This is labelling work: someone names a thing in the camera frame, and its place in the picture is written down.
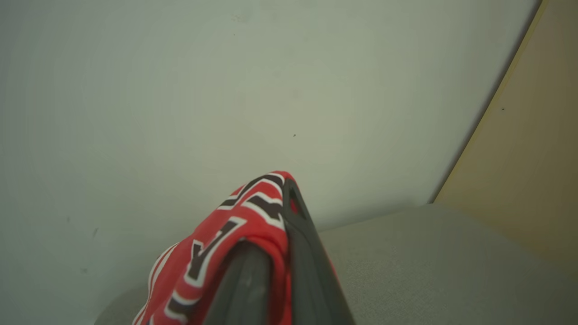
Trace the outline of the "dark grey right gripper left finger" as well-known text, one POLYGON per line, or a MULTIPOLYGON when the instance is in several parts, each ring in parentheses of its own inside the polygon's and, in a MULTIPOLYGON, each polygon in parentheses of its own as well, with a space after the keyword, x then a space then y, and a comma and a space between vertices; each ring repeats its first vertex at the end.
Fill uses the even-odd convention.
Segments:
POLYGON ((258 245, 238 243, 206 313, 205 325, 266 325, 272 261, 258 245))

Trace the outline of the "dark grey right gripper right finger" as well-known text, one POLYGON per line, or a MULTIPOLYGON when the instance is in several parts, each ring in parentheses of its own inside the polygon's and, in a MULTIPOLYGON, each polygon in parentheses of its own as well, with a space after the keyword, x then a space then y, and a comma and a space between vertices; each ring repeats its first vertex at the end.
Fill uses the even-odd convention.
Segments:
POLYGON ((283 185, 289 241, 293 325, 353 325, 334 267, 295 180, 283 185))

